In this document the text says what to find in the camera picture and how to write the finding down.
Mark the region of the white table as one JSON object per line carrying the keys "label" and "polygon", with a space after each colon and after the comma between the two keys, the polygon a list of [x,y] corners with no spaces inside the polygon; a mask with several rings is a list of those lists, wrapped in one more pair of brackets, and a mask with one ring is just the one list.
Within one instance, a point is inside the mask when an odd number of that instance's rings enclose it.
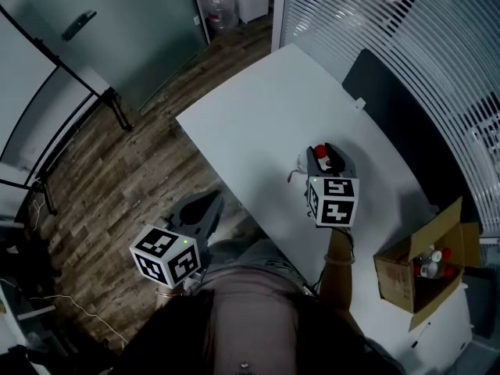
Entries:
{"label": "white table", "polygon": [[[430,219],[427,200],[403,158],[343,87],[294,45],[283,47],[201,98],[178,122],[236,198],[309,282],[323,268],[330,232],[307,214],[298,155],[324,142],[355,163],[360,200],[352,315],[407,373],[440,373],[471,342],[465,287],[417,328],[381,299],[373,256]],[[411,348],[427,322],[419,344]]]}

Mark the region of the person's left forearm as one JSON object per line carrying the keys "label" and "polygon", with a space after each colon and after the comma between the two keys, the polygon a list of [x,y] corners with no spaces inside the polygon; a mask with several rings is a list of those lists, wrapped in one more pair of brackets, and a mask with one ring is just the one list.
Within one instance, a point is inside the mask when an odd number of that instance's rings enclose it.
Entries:
{"label": "person's left forearm", "polygon": [[178,285],[175,288],[170,288],[165,285],[160,285],[155,290],[156,296],[156,304],[155,308],[162,308],[167,302],[169,302],[172,298],[177,296],[181,296],[184,293],[184,286],[182,284]]}

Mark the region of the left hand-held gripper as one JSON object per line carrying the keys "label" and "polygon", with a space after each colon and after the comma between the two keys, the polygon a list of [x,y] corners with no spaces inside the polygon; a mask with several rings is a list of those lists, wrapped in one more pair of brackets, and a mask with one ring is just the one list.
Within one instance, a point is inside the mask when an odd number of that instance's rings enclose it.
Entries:
{"label": "left hand-held gripper", "polygon": [[141,275],[168,288],[188,279],[201,281],[209,264],[208,242],[223,208],[221,191],[199,192],[174,204],[165,215],[168,229],[145,225],[130,245]]}

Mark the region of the person's legs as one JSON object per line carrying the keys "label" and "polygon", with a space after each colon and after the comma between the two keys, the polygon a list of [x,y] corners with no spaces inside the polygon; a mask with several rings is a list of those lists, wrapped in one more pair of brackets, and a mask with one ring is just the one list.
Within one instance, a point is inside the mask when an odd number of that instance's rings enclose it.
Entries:
{"label": "person's legs", "polygon": [[245,238],[218,241],[209,246],[210,264],[206,275],[236,266],[266,270],[288,277],[300,288],[306,279],[269,238],[253,241]]}

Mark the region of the brown cardboard box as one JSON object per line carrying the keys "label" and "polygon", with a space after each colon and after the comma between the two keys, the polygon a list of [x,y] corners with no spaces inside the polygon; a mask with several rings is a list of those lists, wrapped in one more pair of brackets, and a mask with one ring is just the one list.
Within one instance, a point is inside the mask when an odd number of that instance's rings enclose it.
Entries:
{"label": "brown cardboard box", "polygon": [[[419,230],[373,257],[380,297],[412,315],[410,330],[458,288],[467,267],[480,265],[480,228],[461,221],[462,207],[463,199],[458,198]],[[452,250],[451,258],[440,261],[434,279],[421,277],[420,256],[443,248]],[[453,278],[443,277],[446,266],[455,268]]]}

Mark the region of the whiteboard on black stand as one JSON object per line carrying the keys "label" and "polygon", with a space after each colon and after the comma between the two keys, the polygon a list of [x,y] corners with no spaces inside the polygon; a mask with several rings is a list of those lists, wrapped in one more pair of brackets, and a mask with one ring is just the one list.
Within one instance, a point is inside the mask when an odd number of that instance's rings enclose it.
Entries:
{"label": "whiteboard on black stand", "polygon": [[113,89],[100,91],[31,37],[0,5],[0,220],[13,221],[93,109],[107,105],[132,126]]}

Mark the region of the long dark desk divider panel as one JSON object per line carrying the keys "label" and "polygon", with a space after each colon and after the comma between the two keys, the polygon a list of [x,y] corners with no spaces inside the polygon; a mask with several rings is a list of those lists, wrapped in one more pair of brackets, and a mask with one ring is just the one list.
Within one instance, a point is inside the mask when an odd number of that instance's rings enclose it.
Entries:
{"label": "long dark desk divider panel", "polygon": [[354,61],[342,87],[384,132],[418,180],[430,204],[444,209],[462,198],[461,221],[480,214],[459,164],[444,137],[412,93],[369,49]]}

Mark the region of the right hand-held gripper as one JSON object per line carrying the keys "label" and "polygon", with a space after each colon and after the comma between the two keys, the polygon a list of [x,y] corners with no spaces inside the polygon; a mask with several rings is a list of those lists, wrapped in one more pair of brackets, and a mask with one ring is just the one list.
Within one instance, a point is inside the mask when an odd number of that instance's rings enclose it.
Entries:
{"label": "right hand-held gripper", "polygon": [[314,147],[306,150],[310,216],[318,227],[351,227],[359,203],[355,163],[339,147],[330,143],[325,147],[328,170],[320,168]]}

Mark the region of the person's right forearm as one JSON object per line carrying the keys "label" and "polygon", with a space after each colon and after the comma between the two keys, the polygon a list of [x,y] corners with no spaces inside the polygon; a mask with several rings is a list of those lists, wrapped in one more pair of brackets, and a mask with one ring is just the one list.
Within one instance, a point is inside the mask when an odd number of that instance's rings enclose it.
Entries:
{"label": "person's right forearm", "polygon": [[[335,227],[331,230],[326,255],[337,260],[347,260],[354,256],[352,235],[347,228]],[[352,303],[352,265],[333,266],[325,263],[324,266],[323,277],[320,282],[320,301],[337,311],[348,313],[350,310]]]}

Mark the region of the clear plastic bottle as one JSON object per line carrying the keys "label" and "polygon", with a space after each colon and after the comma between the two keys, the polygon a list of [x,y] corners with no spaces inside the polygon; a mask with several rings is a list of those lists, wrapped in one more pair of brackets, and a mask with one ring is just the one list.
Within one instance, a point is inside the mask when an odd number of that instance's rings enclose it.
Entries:
{"label": "clear plastic bottle", "polygon": [[423,253],[419,258],[420,276],[434,279],[438,274],[441,259],[440,250],[431,249],[429,252]]}

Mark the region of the person's torso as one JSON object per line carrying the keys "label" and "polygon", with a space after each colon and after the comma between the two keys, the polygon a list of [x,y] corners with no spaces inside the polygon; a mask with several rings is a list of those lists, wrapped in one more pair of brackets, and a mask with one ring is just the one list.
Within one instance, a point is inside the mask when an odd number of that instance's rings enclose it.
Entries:
{"label": "person's torso", "polygon": [[400,375],[342,311],[288,278],[235,267],[171,298],[111,375]]}

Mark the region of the large clear water jug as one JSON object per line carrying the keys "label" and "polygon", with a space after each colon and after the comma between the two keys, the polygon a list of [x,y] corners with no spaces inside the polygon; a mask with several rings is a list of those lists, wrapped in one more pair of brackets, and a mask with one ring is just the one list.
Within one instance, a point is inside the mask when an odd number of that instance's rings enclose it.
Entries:
{"label": "large clear water jug", "polygon": [[205,0],[210,27],[218,34],[230,33],[238,26],[235,0]]}

